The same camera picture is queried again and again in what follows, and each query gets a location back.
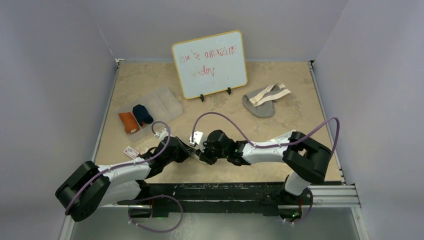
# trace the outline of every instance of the gray bag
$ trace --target gray bag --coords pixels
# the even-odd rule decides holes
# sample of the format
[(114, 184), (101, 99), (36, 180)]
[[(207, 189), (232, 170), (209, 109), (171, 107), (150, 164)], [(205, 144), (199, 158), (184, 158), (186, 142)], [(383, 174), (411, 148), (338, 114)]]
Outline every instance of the gray bag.
[(243, 95), (242, 103), (253, 115), (260, 118), (274, 116), (276, 110), (273, 100), (291, 93), (282, 83), (273, 84)]

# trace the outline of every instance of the floor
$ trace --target floor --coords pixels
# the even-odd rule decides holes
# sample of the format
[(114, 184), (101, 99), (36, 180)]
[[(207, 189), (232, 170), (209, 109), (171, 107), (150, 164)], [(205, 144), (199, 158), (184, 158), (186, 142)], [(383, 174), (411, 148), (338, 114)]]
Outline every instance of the floor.
[[(247, 62), (247, 85), (232, 90), (232, 94), (219, 92), (200, 99), (183, 98), (177, 71), (173, 63), (124, 62), (119, 69), (104, 130), (100, 139), (95, 163), (109, 165), (131, 160), (123, 153), (130, 146), (140, 153), (155, 147), (159, 139), (153, 135), (131, 142), (124, 133), (115, 110), (161, 86), (168, 86), (183, 108), (183, 114), (168, 122), (172, 135), (188, 143), (196, 118), (204, 112), (215, 111), (227, 115), (255, 142), (263, 142), (293, 129), (309, 133), (322, 121), (317, 92), (306, 62)], [(261, 87), (283, 83), (292, 93), (274, 103), (276, 113), (270, 118), (258, 118), (243, 105), (242, 96)], [(221, 129), (234, 140), (242, 140), (239, 132), (224, 118), (217, 115), (203, 117), (196, 130), (209, 133)], [(325, 127), (312, 138), (331, 148)], [(202, 183), (202, 182), (273, 182), (283, 181), (292, 170), (275, 162), (250, 166), (234, 166), (224, 159), (214, 165), (191, 157), (183, 163), (171, 163), (163, 172), (147, 179), (148, 183)], [(331, 159), (325, 179), (340, 181), (335, 157)]]

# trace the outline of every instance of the plastic tray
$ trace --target plastic tray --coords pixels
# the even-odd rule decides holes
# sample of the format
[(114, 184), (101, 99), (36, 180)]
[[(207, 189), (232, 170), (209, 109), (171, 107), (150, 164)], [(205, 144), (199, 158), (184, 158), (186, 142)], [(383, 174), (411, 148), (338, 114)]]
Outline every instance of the plastic tray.
[[(133, 113), (133, 107), (136, 105), (143, 105), (147, 109), (148, 113), (153, 117), (153, 121), (164, 121), (168, 123), (172, 119), (180, 116), (183, 113), (183, 107), (171, 93), (168, 87), (162, 86), (152, 91), (151, 93), (144, 95), (136, 100), (121, 106), (115, 111), (116, 117), (119, 119), (119, 113)], [(154, 126), (155, 131), (163, 129), (162, 124), (156, 124)], [(152, 134), (150, 124), (140, 126), (140, 130), (136, 133), (125, 133), (128, 138), (135, 142), (140, 140), (147, 134)]]

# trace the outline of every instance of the white strap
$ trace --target white strap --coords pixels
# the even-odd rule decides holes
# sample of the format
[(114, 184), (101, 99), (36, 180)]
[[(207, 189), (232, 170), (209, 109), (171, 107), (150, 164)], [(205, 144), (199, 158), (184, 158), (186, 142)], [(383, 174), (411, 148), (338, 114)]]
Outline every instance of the white strap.
[(253, 105), (253, 107), (257, 107), (259, 105), (264, 104), (267, 101), (272, 101), (272, 100), (276, 100), (276, 99), (282, 98), (283, 96), (285, 96), (285, 95), (287, 95), (289, 93), (291, 93), (291, 91), (286, 88), (286, 89), (282, 90), (281, 92), (279, 92), (277, 94), (269, 95), (267, 97), (264, 97), (260, 101), (254, 103), (252, 105)]
[(253, 105), (253, 107), (257, 107), (257, 106), (259, 106), (259, 105), (261, 105), (261, 104), (263, 104), (263, 103), (265, 103), (267, 101), (272, 101), (272, 100), (279, 99), (279, 98), (281, 98), (281, 97), (283, 97), (283, 96), (291, 93), (290, 90), (284, 89), (283, 91), (281, 91), (281, 92), (279, 92), (277, 94), (264, 97), (264, 95), (266, 93), (269, 93), (273, 89), (274, 86), (278, 86), (280, 89), (283, 89), (283, 88), (286, 87), (283, 83), (272, 84), (272, 85), (267, 86), (264, 90), (260, 91), (256, 96), (251, 97), (249, 99), (249, 101)]

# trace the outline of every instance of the gray wall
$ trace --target gray wall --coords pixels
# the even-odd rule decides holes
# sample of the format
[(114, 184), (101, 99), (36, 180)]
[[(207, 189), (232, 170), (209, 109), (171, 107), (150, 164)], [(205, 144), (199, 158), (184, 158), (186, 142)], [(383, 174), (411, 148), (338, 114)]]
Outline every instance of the gray wall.
[(424, 235), (424, 1), (350, 0), (315, 62), (371, 239)]
[(174, 43), (232, 30), (248, 60), (317, 57), (348, 0), (88, 0), (118, 58), (172, 61)]
[(84, 1), (0, 1), (0, 238), (56, 240), (115, 75)]

